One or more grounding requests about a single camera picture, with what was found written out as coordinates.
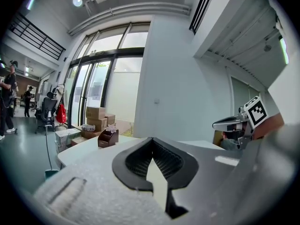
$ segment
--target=white table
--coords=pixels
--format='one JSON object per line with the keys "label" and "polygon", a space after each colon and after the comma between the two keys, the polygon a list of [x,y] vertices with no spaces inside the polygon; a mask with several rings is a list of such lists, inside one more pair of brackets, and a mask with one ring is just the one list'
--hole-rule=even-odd
{"label": "white table", "polygon": [[[119,135],[119,142],[117,142],[116,145],[120,144],[120,143],[126,143],[128,141],[137,140],[137,139],[139,139],[139,138],[126,137],[126,136]],[[203,148],[223,150],[222,148],[220,148],[210,142],[207,142],[207,141],[184,141],[184,142],[180,142],[180,143],[199,146],[199,147],[203,147]],[[77,144],[77,145],[59,153],[57,155],[57,157],[58,157],[58,160],[64,166],[68,166],[68,165],[74,163],[75,161],[77,161],[78,159],[81,159],[81,158],[85,157],[86,155],[88,155],[92,152],[95,152],[99,149],[102,149],[102,148],[98,147],[98,137],[94,137],[94,138],[86,140],[80,144]]]}
{"label": "white table", "polygon": [[[139,139],[140,138],[126,137],[126,136],[119,135],[119,142],[117,144],[126,143],[128,141],[139,140]],[[203,148],[223,150],[222,148],[207,141],[184,141],[180,143],[185,143],[185,144],[203,147]],[[80,144],[77,144],[59,153],[58,159],[64,166],[68,166],[74,163],[75,161],[99,149],[102,148],[98,147],[98,137],[94,137],[92,139],[84,141]],[[153,159],[149,164],[147,181],[152,182],[155,191],[153,197],[157,201],[159,206],[162,208],[162,210],[165,210],[165,205],[167,200],[167,181],[165,180],[164,176],[162,175],[161,171],[159,170],[159,168],[157,167]]]}
{"label": "white table", "polygon": [[[120,143],[125,143],[128,141],[136,140],[136,139],[139,139],[139,138],[126,137],[126,136],[119,135],[119,142],[117,142],[116,145],[120,144]],[[60,152],[57,155],[57,157],[58,157],[58,160],[64,166],[68,166],[71,163],[74,163],[75,161],[77,161],[78,159],[81,159],[81,158],[85,157],[86,155],[90,154],[91,152],[95,152],[99,149],[102,149],[102,148],[98,147],[98,137],[93,137],[93,138],[86,140],[80,144],[77,144],[67,150]]]}

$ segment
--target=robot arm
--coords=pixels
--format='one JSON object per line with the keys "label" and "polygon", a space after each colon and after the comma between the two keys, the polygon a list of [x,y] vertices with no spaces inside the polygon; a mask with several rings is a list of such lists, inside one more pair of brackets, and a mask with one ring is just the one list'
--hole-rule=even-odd
{"label": "robot arm", "polygon": [[256,96],[247,102],[244,107],[239,108],[239,114],[219,120],[212,124],[215,130],[228,133],[235,133],[239,141],[240,149],[244,149],[256,127],[268,119],[268,114],[260,97]]}

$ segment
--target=cardboard box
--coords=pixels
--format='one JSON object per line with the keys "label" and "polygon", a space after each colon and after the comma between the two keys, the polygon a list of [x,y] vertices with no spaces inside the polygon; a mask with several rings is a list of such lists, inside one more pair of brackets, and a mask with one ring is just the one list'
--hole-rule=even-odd
{"label": "cardboard box", "polygon": [[107,125],[112,125],[115,122],[116,115],[113,114],[105,114],[105,117],[107,118]]}
{"label": "cardboard box", "polygon": [[67,130],[61,130],[55,132],[57,152],[62,152],[67,149],[68,145],[71,145],[71,140],[80,137],[80,131],[76,128]]}
{"label": "cardboard box", "polygon": [[87,132],[87,131],[81,131],[81,137],[84,137],[86,139],[91,139],[93,137],[98,137],[102,131],[95,131],[95,132]]}
{"label": "cardboard box", "polygon": [[77,138],[74,138],[74,139],[71,140],[71,145],[72,145],[72,146],[75,146],[75,145],[77,145],[77,144],[79,144],[79,143],[82,143],[82,142],[84,142],[84,141],[86,141],[86,140],[87,140],[87,139],[84,138],[84,137],[77,137]]}
{"label": "cardboard box", "polygon": [[104,107],[86,107],[85,116],[91,119],[105,118]]}
{"label": "cardboard box", "polygon": [[104,128],[107,127],[107,118],[102,118],[102,119],[87,119],[87,124],[89,125],[95,125],[96,126],[96,132],[98,131],[103,131]]}

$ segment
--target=white wall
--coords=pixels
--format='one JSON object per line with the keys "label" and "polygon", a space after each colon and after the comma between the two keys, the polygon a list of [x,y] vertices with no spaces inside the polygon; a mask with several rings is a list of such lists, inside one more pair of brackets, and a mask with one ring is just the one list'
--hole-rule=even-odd
{"label": "white wall", "polygon": [[280,29],[280,33],[286,43],[289,64],[268,91],[276,102],[285,124],[300,124],[300,43],[298,32],[280,4],[276,0],[269,0],[269,2],[275,9],[283,28]]}
{"label": "white wall", "polygon": [[153,17],[142,61],[134,136],[212,142],[212,123],[230,116],[225,68],[192,57],[194,35],[188,28],[188,19]]}
{"label": "white wall", "polygon": [[262,98],[262,102],[265,105],[269,116],[274,116],[279,113],[279,109],[269,92],[262,92],[260,97]]}

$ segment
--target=black clothing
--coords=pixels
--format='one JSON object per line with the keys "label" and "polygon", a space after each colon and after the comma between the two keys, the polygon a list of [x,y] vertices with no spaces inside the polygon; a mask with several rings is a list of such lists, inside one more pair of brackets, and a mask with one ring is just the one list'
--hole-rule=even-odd
{"label": "black clothing", "polygon": [[29,91],[26,91],[25,92],[25,103],[30,103],[30,99],[31,99],[31,93]]}
{"label": "black clothing", "polygon": [[1,101],[0,101],[0,135],[4,135],[5,131],[5,123],[8,126],[8,129],[12,129],[14,127],[14,124],[8,115],[8,108],[13,104],[13,100],[9,99],[9,96],[11,95],[11,90],[15,87],[15,73],[9,74],[4,79],[5,84],[11,85],[11,89],[5,89],[2,87],[1,92]]}
{"label": "black clothing", "polygon": [[29,117],[29,108],[30,108],[30,104],[29,103],[25,103],[25,111],[24,111],[24,115]]}
{"label": "black clothing", "polygon": [[9,90],[2,88],[2,94],[1,94],[2,99],[7,101],[11,94],[11,90],[15,86],[15,73],[7,75],[6,78],[4,79],[4,83],[11,86],[11,89],[9,89]]}
{"label": "black clothing", "polygon": [[26,91],[25,93],[25,111],[24,111],[24,115],[29,117],[29,107],[30,107],[30,99],[28,98],[28,96],[31,96],[31,93],[29,91]]}
{"label": "black clothing", "polygon": [[8,126],[8,129],[12,129],[14,124],[8,115],[8,107],[10,105],[10,101],[5,101],[1,99],[0,101],[0,135],[3,136],[5,132],[5,123]]}

